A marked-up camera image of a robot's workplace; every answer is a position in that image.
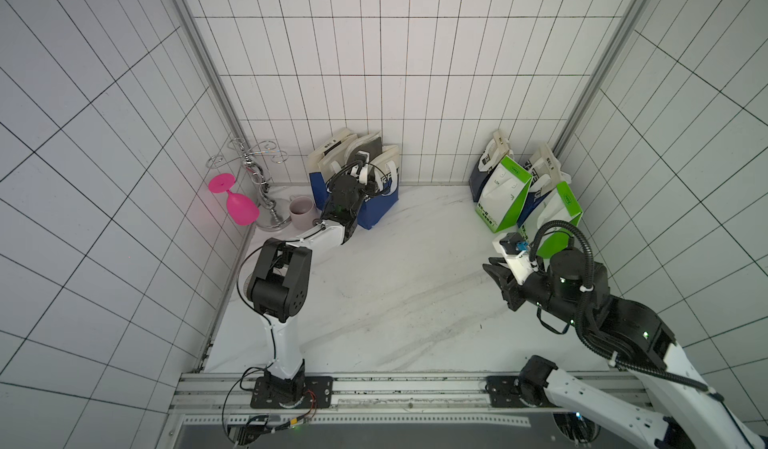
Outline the blue Cheerful bag front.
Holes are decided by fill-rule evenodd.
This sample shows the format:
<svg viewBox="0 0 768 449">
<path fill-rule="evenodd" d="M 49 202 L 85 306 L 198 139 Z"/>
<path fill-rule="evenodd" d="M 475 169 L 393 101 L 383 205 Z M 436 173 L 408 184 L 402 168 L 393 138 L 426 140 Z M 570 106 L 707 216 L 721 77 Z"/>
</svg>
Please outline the blue Cheerful bag front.
<svg viewBox="0 0 768 449">
<path fill-rule="evenodd" d="M 328 198 L 326 183 L 346 165 L 345 153 L 357 135 L 348 128 L 337 131 L 329 140 L 308 155 L 307 169 L 315 205 L 324 208 Z"/>
</svg>

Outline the blue cheerful bag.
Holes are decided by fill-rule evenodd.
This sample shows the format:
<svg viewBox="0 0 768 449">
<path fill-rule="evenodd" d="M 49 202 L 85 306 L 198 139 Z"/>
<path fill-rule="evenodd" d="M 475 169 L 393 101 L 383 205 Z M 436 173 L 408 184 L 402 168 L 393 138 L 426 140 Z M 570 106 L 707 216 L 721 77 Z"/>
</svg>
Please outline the blue cheerful bag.
<svg viewBox="0 0 768 449">
<path fill-rule="evenodd" d="M 329 140 L 308 155 L 307 169 L 315 205 L 324 208 L 328 198 L 326 183 L 346 165 L 345 153 L 357 135 L 348 128 L 337 131 Z"/>
<path fill-rule="evenodd" d="M 371 230 L 394 206 L 399 197 L 400 147 L 385 145 L 380 132 L 355 139 L 345 151 L 345 163 L 352 163 L 351 175 L 365 183 L 365 202 L 358 224 Z"/>
</svg>

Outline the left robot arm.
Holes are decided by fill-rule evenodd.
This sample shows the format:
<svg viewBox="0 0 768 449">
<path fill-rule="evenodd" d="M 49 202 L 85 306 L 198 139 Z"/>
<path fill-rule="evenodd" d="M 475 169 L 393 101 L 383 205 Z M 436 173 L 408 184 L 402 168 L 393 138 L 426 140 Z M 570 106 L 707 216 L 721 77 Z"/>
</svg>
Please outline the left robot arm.
<svg viewBox="0 0 768 449">
<path fill-rule="evenodd" d="M 296 401 L 304 392 L 305 360 L 293 318 L 308 296 L 313 256 L 347 243 L 364 204 L 394 195 L 398 182 L 393 163 L 386 170 L 372 163 L 350 163 L 326 183 L 325 205 L 311 229 L 289 240 L 270 238 L 259 248 L 244 298 L 266 321 L 273 356 L 264 381 L 282 397 Z"/>
</svg>

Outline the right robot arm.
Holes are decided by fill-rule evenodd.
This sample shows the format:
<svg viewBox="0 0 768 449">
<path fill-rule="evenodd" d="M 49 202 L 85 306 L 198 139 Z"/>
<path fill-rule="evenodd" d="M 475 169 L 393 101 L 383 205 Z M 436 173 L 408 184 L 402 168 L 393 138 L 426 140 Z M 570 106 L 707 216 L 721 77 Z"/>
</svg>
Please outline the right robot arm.
<svg viewBox="0 0 768 449">
<path fill-rule="evenodd" d="M 597 389 L 542 356 L 532 356 L 511 394 L 532 408 L 556 406 L 608 429 L 638 448 L 764 448 L 767 439 L 741 422 L 693 367 L 672 330 L 649 307 L 611 295 L 605 267 L 565 249 L 524 281 L 525 253 L 492 257 L 484 271 L 507 307 L 529 303 L 565 322 L 610 367 L 634 375 L 662 405 L 643 409 Z"/>
</svg>

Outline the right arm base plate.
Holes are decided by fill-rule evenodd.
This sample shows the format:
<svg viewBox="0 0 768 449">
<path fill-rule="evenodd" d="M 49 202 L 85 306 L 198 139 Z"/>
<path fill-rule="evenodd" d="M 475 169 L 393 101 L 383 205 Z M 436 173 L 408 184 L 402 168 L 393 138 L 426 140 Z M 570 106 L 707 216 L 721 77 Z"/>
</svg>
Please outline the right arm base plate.
<svg viewBox="0 0 768 449">
<path fill-rule="evenodd" d="M 551 408 L 544 389 L 527 379 L 512 375 L 486 378 L 485 390 L 493 408 Z"/>
</svg>

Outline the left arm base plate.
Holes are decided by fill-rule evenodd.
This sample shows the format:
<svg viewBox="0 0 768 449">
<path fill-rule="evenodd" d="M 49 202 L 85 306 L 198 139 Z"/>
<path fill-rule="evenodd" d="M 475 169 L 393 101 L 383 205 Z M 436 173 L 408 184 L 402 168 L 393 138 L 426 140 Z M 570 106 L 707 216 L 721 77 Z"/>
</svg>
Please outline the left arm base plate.
<svg viewBox="0 0 768 449">
<path fill-rule="evenodd" d="M 251 395 L 252 409 L 327 409 L 331 405 L 334 379 L 329 376 L 298 375 L 283 380 L 270 375 L 259 377 Z"/>
</svg>

